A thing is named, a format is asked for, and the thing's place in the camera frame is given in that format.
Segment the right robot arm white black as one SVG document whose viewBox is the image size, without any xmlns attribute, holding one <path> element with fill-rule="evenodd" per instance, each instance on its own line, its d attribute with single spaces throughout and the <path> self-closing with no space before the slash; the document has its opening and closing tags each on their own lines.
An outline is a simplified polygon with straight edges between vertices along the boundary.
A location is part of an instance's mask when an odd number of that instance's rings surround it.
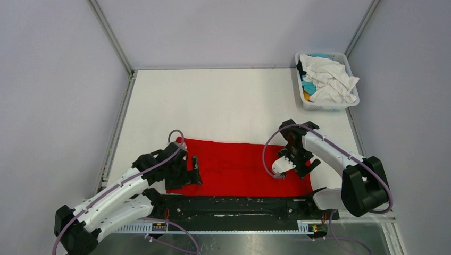
<svg viewBox="0 0 451 255">
<path fill-rule="evenodd" d="M 271 166 L 275 177 L 294 171 L 303 179 L 325 163 L 341 178 L 340 188 L 320 188 L 313 192 L 312 200 L 305 204 L 310 218 L 318 219 L 328 209 L 347 210 L 355 217 L 384 214 L 392 209 L 393 196 L 379 158 L 345 150 L 313 122 L 297 124 L 287 120 L 280 125 L 278 133 L 287 144 Z"/>
</svg>

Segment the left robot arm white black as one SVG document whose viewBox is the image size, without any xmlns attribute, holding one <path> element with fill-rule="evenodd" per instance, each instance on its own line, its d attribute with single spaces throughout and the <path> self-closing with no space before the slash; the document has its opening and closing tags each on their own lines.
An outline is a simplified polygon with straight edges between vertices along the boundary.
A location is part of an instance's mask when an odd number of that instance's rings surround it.
<svg viewBox="0 0 451 255">
<path fill-rule="evenodd" d="M 165 198 L 152 185 L 175 170 L 186 170 L 184 142 L 172 142 L 163 150 L 140 155 L 113 184 L 73 208 L 63 205 L 55 213 L 56 241 L 68 254 L 90 254 L 102 239 L 137 219 L 166 220 Z"/>
</svg>

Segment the red t shirt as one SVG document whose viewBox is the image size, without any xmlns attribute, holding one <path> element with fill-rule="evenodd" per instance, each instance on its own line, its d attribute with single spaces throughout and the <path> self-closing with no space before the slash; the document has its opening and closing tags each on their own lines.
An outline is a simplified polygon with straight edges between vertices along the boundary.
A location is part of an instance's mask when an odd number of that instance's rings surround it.
<svg viewBox="0 0 451 255">
<path fill-rule="evenodd" d="M 185 139 L 190 155 L 198 158 L 203 183 L 167 193 L 185 196 L 297 197 L 313 191 L 309 176 L 289 171 L 285 178 L 272 178 L 264 169 L 278 159 L 281 145 L 223 143 Z"/>
</svg>

